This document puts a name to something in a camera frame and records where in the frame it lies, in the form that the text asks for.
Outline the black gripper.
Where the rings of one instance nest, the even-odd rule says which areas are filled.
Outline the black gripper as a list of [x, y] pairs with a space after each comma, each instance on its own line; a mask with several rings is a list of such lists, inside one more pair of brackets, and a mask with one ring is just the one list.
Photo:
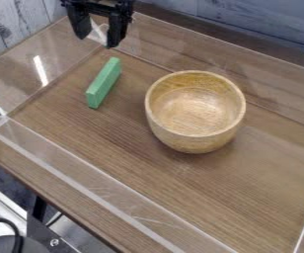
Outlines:
[[110, 16], [107, 47], [117, 47], [126, 37], [135, 0], [59, 0], [66, 7], [67, 18], [76, 37], [83, 40], [91, 32], [90, 15]]

